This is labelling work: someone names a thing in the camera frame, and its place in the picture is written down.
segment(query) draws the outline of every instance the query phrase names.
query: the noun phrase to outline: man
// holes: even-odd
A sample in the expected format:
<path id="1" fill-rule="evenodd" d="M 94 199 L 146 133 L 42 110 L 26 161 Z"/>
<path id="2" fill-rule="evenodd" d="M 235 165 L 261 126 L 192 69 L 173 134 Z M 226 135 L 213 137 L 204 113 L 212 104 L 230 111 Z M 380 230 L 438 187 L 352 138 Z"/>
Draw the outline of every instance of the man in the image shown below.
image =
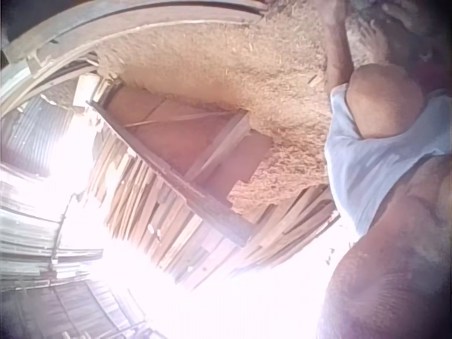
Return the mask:
<path id="1" fill-rule="evenodd" d="M 318 338 L 451 336 L 451 98 L 424 95 L 381 54 L 354 70 L 345 0 L 313 0 L 333 113 L 325 153 L 357 243 L 326 291 Z M 367 44 L 384 46 L 375 23 Z"/>

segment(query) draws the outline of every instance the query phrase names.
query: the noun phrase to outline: white shirt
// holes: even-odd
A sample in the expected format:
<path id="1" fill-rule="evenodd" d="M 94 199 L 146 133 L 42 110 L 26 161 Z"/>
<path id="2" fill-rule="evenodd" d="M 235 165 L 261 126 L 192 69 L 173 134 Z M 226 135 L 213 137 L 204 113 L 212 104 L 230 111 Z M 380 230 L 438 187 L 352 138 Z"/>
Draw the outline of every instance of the white shirt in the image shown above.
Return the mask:
<path id="1" fill-rule="evenodd" d="M 331 192 L 339 213 L 363 237 L 386 194 L 421 158 L 451 154 L 451 98 L 428 100 L 405 133 L 363 139 L 345 102 L 347 84 L 331 92 L 333 118 L 325 144 Z"/>

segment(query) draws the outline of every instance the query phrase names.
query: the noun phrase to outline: person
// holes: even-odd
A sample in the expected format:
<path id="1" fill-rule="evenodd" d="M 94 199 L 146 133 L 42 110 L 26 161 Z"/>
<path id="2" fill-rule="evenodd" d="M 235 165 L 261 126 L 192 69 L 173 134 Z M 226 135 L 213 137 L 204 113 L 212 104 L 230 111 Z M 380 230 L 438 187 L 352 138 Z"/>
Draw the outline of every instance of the person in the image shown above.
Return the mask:
<path id="1" fill-rule="evenodd" d="M 450 338 L 451 97 L 424 93 L 392 64 L 375 22 L 363 36 L 379 53 L 355 70 L 345 0 L 312 1 L 332 110 L 328 178 L 356 231 L 328 284 L 317 338 Z"/>

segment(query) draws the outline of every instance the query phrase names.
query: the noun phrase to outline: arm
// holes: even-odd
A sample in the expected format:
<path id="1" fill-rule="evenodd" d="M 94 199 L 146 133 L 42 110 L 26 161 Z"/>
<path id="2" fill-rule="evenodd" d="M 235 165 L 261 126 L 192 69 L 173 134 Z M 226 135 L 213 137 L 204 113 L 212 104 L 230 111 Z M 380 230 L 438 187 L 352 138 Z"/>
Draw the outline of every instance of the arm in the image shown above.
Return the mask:
<path id="1" fill-rule="evenodd" d="M 353 62 L 345 29 L 345 0 L 312 0 L 323 23 L 326 51 L 326 90 L 347 83 L 353 73 Z"/>

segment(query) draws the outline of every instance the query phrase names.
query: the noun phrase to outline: white tank top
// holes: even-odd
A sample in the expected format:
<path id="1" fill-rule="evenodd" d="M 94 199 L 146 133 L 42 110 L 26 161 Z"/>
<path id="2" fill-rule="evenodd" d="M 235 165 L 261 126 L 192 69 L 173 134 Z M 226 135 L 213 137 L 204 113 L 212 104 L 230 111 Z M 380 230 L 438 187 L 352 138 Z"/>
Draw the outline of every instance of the white tank top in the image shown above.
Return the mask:
<path id="1" fill-rule="evenodd" d="M 345 103 L 347 84 L 331 92 L 333 118 L 325 144 L 331 193 L 351 222 L 357 241 L 371 226 L 386 194 L 421 158 L 451 154 L 451 98 L 432 93 L 423 113 L 405 133 L 363 139 Z"/>

